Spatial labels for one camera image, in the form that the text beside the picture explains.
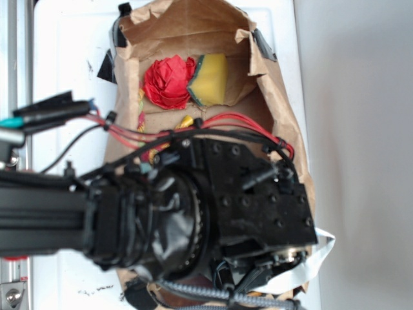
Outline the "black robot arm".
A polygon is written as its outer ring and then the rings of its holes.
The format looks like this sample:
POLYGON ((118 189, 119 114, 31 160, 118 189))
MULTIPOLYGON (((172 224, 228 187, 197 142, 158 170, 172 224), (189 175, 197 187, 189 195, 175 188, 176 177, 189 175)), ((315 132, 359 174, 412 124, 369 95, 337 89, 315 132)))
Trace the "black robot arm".
POLYGON ((226 262, 262 285, 317 244, 291 164, 243 144, 175 141, 154 168, 73 176, 1 174, 1 256, 82 252, 104 270, 178 280, 226 262))

